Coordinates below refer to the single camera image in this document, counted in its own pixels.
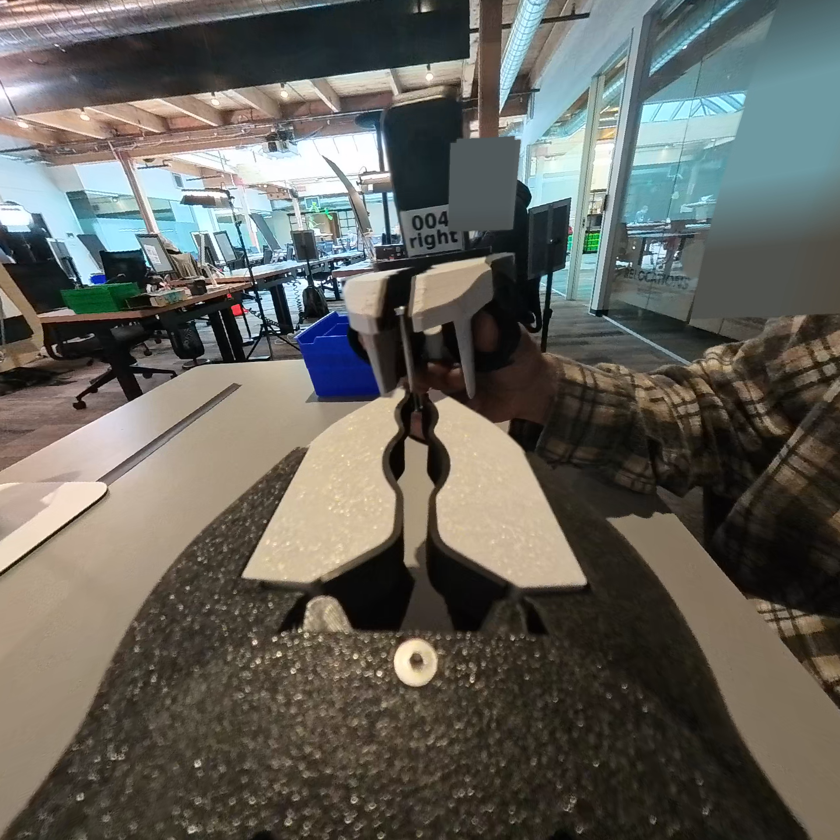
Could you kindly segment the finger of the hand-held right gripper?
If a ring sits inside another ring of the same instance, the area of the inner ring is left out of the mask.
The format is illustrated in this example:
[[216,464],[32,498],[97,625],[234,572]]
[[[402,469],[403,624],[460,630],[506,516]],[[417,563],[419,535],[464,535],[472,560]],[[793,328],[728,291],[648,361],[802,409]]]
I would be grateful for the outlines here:
[[[413,279],[413,371],[444,353],[459,362],[468,398],[476,373],[496,370],[508,358],[508,256],[495,254],[432,266]],[[493,350],[476,350],[473,318],[485,312],[497,330]]]
[[344,302],[350,347],[371,367],[380,395],[388,396],[405,374],[396,310],[408,303],[408,270],[353,276],[344,285]]

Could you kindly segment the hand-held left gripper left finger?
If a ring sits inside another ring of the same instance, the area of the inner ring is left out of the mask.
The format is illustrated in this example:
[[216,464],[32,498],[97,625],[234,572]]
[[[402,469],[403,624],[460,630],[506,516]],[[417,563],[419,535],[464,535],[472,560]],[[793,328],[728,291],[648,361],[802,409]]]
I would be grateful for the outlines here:
[[320,587],[360,568],[403,536],[391,456],[404,440],[402,391],[325,429],[296,474],[242,576],[278,587]]

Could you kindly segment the silver bolt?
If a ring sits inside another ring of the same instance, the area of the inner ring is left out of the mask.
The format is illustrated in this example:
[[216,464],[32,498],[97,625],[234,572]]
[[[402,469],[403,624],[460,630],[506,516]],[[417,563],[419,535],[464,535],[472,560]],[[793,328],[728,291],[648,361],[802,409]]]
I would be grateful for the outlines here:
[[405,381],[409,394],[412,397],[415,407],[417,402],[417,387],[415,384],[415,363],[412,346],[412,330],[410,320],[407,316],[406,307],[395,308],[395,318],[400,331],[400,343],[405,365]]

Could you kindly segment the person's right forearm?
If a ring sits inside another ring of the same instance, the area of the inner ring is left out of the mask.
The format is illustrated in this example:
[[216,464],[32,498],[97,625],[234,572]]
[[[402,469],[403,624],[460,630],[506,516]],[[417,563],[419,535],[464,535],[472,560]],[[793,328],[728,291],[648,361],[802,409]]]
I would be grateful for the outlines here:
[[649,373],[547,361],[535,452],[551,464],[637,492],[768,483],[838,505],[838,315],[772,319],[753,339]]

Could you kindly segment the person's right hand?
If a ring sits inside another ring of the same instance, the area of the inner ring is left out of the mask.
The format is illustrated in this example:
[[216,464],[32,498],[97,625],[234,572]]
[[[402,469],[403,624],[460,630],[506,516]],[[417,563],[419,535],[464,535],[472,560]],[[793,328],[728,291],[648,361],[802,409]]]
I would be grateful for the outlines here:
[[557,371],[524,328],[520,335],[507,366],[476,374],[473,396],[467,394],[462,370],[443,362],[428,362],[416,369],[417,390],[440,391],[495,424],[515,419],[545,424],[556,394]]

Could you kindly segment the blue plastic bin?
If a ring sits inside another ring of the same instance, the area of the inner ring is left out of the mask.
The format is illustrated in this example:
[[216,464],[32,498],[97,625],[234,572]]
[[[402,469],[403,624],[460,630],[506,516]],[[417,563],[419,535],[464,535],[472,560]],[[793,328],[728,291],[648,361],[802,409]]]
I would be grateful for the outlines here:
[[297,344],[319,398],[373,398],[380,394],[372,368],[351,348],[349,320],[341,311],[299,332]]

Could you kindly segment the curved banner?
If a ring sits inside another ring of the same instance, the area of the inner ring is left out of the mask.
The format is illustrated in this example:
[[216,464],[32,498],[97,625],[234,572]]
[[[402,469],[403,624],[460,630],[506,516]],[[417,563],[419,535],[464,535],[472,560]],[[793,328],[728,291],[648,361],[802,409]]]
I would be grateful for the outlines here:
[[366,205],[364,204],[364,200],[361,194],[353,186],[350,179],[330,158],[326,156],[322,156],[322,158],[332,170],[332,172],[336,175],[336,177],[339,179],[341,184],[345,187],[350,199],[350,204],[352,206],[357,225],[360,230],[360,234],[362,235],[364,242],[367,245],[369,245],[371,243],[371,235],[373,233],[373,228],[371,225],[370,216],[367,212]]

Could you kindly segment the black panel on stand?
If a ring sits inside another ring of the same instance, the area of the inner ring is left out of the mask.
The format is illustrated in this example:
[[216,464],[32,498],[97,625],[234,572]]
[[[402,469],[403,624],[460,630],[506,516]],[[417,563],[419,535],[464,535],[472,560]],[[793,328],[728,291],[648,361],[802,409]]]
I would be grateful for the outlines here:
[[553,276],[565,269],[569,250],[569,197],[528,210],[528,294],[541,353],[546,353],[553,315]]

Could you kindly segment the black backpack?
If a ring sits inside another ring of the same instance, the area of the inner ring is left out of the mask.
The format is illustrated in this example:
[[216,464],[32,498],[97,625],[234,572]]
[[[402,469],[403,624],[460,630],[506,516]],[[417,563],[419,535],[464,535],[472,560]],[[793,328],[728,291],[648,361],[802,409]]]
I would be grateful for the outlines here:
[[179,323],[166,331],[175,356],[182,360],[184,371],[208,363],[204,343],[194,321]]

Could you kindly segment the monitor with white sheet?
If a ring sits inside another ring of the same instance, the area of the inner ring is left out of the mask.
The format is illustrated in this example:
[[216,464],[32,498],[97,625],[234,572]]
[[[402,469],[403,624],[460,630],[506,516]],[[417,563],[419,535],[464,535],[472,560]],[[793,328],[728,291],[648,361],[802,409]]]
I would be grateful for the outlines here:
[[175,276],[177,268],[160,234],[135,234],[150,269],[158,276]]

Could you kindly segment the dark computer monitor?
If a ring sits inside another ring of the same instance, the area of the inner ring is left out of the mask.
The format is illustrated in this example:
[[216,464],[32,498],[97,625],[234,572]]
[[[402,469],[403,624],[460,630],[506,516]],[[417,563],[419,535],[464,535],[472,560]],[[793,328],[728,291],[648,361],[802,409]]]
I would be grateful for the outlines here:
[[149,275],[144,253],[140,249],[124,251],[99,251],[105,282],[108,284],[133,283],[144,287]]

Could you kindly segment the black office chair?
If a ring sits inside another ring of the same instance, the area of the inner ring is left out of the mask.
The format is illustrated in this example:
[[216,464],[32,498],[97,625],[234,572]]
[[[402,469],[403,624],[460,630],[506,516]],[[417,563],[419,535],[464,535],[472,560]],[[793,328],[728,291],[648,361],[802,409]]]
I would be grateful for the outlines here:
[[43,327],[45,350],[55,361],[98,361],[108,369],[90,380],[73,402],[78,411],[87,408],[86,397],[98,393],[110,382],[119,383],[127,402],[142,396],[137,375],[150,379],[155,375],[166,375],[171,379],[177,373],[166,369],[143,367],[133,356],[133,351],[152,338],[152,330],[139,322],[128,324],[105,324],[72,322],[46,324]]

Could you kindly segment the green plastic crate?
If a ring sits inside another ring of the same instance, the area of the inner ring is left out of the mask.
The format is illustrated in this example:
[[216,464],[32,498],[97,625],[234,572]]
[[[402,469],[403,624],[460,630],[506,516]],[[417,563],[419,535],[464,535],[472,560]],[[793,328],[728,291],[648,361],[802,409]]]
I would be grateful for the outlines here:
[[129,300],[138,297],[141,288],[133,282],[103,283],[60,291],[65,307],[75,314],[123,312]]

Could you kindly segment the white instruction board stand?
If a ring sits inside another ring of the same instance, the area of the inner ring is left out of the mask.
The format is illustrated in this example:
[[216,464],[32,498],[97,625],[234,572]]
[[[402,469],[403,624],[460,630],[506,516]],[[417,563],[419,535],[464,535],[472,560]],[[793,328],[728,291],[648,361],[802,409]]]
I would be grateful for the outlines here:
[[[44,346],[37,314],[1,266],[3,373],[35,360]],[[108,492],[103,481],[7,482],[1,485],[1,572],[47,542]]]

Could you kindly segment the person's plaid shirt torso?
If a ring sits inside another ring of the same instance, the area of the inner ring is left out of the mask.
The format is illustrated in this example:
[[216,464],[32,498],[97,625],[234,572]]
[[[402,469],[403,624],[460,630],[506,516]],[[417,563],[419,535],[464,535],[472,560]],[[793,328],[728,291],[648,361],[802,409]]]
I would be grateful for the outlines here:
[[757,614],[838,706],[838,386],[734,504],[713,547]]

